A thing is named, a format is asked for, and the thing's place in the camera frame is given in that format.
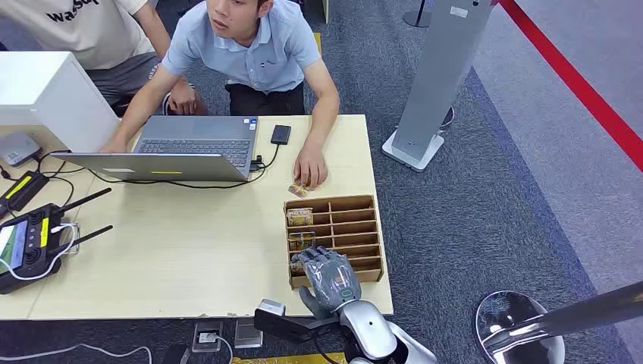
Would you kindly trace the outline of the person's left hand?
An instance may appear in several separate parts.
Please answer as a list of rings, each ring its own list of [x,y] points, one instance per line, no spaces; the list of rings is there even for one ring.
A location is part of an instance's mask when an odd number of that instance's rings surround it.
[[[328,178],[328,167],[322,147],[306,142],[293,166],[293,181],[310,190],[316,189]]]

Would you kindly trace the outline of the beige-shirt person's hand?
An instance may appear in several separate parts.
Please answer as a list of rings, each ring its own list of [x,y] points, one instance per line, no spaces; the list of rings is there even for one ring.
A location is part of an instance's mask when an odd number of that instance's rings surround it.
[[[205,102],[195,86],[180,80],[163,101],[165,115],[206,115]]]

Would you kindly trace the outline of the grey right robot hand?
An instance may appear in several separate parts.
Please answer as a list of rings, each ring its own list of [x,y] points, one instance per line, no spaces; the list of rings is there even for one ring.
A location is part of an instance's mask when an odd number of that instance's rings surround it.
[[[290,260],[301,264],[310,288],[299,287],[300,299],[317,319],[328,319],[338,309],[362,298],[359,279],[348,258],[323,246],[309,247]]]

